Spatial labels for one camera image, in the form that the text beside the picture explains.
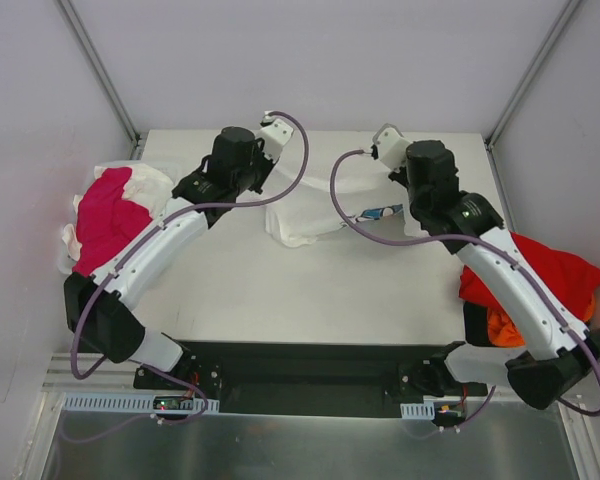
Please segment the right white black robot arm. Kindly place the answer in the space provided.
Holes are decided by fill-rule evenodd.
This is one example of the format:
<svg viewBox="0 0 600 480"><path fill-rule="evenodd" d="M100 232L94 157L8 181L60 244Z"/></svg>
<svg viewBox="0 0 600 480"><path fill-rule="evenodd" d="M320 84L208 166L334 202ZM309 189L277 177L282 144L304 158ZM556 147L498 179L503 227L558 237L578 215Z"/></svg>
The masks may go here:
<svg viewBox="0 0 600 480"><path fill-rule="evenodd" d="M464 383L508 386L544 410L589 374L600 377L600 328L589 328L549 289L489 201L459 187L453 153L439 140L401 140L386 160L408 192L411 216L487 287L524 340L517 349L462 341L424 361L411 380L432 395Z"/></svg>

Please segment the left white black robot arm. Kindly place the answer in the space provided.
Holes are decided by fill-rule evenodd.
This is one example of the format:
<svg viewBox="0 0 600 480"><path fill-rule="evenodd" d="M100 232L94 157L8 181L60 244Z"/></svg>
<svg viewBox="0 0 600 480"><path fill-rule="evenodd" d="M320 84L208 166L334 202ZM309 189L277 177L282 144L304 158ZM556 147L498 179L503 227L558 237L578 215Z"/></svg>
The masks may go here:
<svg viewBox="0 0 600 480"><path fill-rule="evenodd" d="M292 127L280 119L257 132L223 128L210 154L178 182L155 220L93 273L73 273L65 281L67 324L75 340L113 363L156 368L169 388L185 386L192 366L182 358L183 347L142 325L133 311L175 257L230 211L242 193L262 191L292 135Z"/></svg>

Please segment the white daisy print t-shirt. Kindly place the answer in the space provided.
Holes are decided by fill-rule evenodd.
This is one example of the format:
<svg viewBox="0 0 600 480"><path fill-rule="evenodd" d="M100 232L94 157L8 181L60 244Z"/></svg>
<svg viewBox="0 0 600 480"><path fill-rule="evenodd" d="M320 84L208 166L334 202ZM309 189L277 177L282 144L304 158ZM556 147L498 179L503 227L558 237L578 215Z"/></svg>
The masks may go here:
<svg viewBox="0 0 600 480"><path fill-rule="evenodd" d="M265 207L265 231L281 244L297 248L346 226L333 206L329 179L333 162L309 166L284 198ZM354 223L402 215L407 191L388 178L384 166L361 156L345 161L336 175L336 197Z"/></svg>

